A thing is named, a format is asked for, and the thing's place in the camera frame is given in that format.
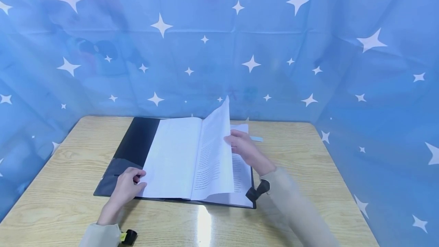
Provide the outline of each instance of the blue backdrop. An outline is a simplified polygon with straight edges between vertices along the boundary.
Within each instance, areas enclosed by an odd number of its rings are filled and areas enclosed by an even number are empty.
[[[382,247],[439,245],[439,0],[0,0],[0,219],[85,115],[311,122]]]

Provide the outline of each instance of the black folder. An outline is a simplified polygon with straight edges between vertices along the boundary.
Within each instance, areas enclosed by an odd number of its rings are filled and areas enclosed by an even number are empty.
[[[135,117],[133,119],[93,195],[100,197],[109,197],[115,189],[118,176],[123,173],[128,167],[136,167],[138,169],[143,168],[159,123],[160,119],[158,118]],[[251,174],[252,187],[254,187],[253,171],[251,172]],[[246,209],[249,208],[245,206],[210,203],[205,201],[186,200],[180,198],[136,197],[136,199],[182,202],[190,204],[213,204],[227,207],[241,207]],[[256,209],[255,202],[253,202],[252,209]]]

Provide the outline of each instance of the hand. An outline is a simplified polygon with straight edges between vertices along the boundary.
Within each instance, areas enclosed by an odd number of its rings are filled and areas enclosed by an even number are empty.
[[[116,187],[110,197],[109,203],[122,207],[133,200],[136,195],[146,187],[146,183],[139,183],[140,177],[146,175],[144,170],[128,167],[117,178]]]
[[[134,167],[128,167],[117,178],[116,187],[99,216],[98,225],[111,225],[117,223],[117,218],[122,207],[133,200],[136,195],[146,187],[146,183],[139,183],[140,177],[146,172]]]
[[[224,140],[232,146],[232,152],[239,154],[260,176],[275,171],[274,164],[259,151],[247,133],[237,130],[230,133]]]

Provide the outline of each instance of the black clip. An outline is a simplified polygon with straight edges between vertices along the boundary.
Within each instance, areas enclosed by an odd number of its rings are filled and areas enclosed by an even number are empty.
[[[127,230],[125,233],[125,240],[121,242],[122,245],[133,246],[135,244],[137,233],[133,230]]]
[[[261,180],[261,184],[259,184],[258,189],[254,189],[251,187],[248,189],[245,196],[252,202],[258,200],[258,198],[263,194],[270,190],[270,183],[266,180]]]

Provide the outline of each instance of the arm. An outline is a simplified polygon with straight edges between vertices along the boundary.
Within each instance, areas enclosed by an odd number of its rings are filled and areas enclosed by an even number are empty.
[[[117,219],[122,207],[146,187],[139,183],[145,171],[129,167],[119,175],[116,187],[107,204],[104,205],[96,223],[90,224],[81,240],[80,247],[117,247],[121,231]]]
[[[336,247],[338,242],[321,218],[317,209],[305,196],[297,184],[282,168],[276,167],[263,155],[248,134],[236,130],[225,138],[235,154],[259,174],[261,180],[270,183],[267,192],[277,209],[288,221],[289,227],[305,247]]]

